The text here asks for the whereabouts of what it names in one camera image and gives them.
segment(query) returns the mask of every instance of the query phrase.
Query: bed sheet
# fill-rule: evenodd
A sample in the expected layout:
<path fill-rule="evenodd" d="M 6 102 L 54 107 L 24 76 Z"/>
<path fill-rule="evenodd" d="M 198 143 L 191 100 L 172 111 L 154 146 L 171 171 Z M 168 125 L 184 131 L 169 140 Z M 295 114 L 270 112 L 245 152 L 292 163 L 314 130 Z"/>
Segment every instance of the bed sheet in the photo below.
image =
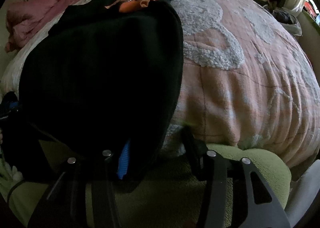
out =
<path fill-rule="evenodd" d="M 182 22 L 185 58 L 161 155 L 184 153 L 179 130 L 188 124 L 207 143 L 272 151 L 293 178 L 300 176 L 319 151 L 320 88 L 296 40 L 253 0 L 173 0 L 172 6 Z M 27 55 L 61 15 L 9 64 L 3 93 L 18 92 Z"/>

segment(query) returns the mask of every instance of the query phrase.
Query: green fleece fabric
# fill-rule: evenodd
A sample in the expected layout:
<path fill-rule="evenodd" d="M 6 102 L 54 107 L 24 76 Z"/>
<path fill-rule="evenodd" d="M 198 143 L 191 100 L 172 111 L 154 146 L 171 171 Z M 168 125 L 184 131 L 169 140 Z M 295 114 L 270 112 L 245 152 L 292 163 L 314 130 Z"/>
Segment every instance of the green fleece fabric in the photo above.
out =
<path fill-rule="evenodd" d="M 283 208 L 285 207 L 289 196 L 291 174 L 278 156 L 261 149 L 242 151 L 235 147 L 217 144 L 208 144 L 208 148 L 228 159 L 250 158 L 268 181 Z M 0 187 L 3 185 L 3 180 L 0 179 Z M 197 181 L 191 174 L 185 156 L 171 159 L 150 170 L 134 192 L 129 194 L 116 192 L 122 226 L 123 228 L 178 228 L 182 227 L 186 220 L 196 221 L 204 187 L 205 182 Z M 46 184 L 26 182 L 13 191 L 9 206 L 25 226 L 46 188 Z M 6 189 L 1 191 L 2 196 L 9 192 L 4 190 Z M 88 225 L 94 227 L 90 184 L 87 185 L 85 196 Z M 226 227 L 231 223 L 232 197 L 232 180 L 229 179 Z"/>

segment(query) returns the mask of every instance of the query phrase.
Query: metal screw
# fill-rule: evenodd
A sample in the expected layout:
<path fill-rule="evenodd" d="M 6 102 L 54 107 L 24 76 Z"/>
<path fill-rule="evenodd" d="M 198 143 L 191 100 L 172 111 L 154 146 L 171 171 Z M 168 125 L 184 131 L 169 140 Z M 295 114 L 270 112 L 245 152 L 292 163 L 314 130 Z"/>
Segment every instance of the metal screw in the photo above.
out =
<path fill-rule="evenodd" d="M 217 155 L 217 153 L 215 151 L 207 151 L 207 155 L 209 157 L 215 157 Z"/>
<path fill-rule="evenodd" d="M 109 157 L 111 156 L 112 152 L 110 150 L 105 150 L 105 151 L 102 151 L 102 155 L 104 155 L 105 157 Z"/>
<path fill-rule="evenodd" d="M 74 164 L 76 161 L 77 161 L 76 158 L 68 158 L 69 164 Z"/>
<path fill-rule="evenodd" d="M 248 158 L 243 158 L 242 162 L 247 164 L 247 165 L 251 163 L 250 159 L 248 159 Z"/>

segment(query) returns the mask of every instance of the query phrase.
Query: pink comforter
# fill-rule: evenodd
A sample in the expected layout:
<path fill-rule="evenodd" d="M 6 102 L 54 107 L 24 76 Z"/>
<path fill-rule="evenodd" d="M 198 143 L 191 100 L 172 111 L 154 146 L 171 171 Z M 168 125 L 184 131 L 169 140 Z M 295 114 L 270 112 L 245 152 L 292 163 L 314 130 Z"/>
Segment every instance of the pink comforter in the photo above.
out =
<path fill-rule="evenodd" d="M 9 6 L 6 27 L 10 33 L 6 52 L 22 48 L 46 23 L 79 0 L 31 0 Z"/>

